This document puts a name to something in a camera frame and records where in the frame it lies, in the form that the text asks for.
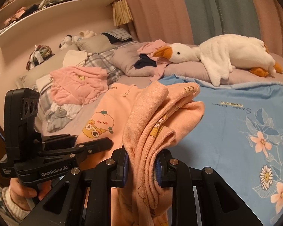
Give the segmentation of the left hand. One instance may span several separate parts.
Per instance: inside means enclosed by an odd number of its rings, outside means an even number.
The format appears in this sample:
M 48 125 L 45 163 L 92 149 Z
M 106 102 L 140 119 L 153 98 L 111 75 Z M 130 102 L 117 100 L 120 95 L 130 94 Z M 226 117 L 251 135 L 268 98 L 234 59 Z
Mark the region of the left hand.
M 30 206 L 27 202 L 28 199 L 38 197 L 41 201 L 47 193 L 51 190 L 51 181 L 41 183 L 39 192 L 33 188 L 21 185 L 17 178 L 10 179 L 10 196 L 12 201 L 17 204 L 21 209 L 30 211 Z

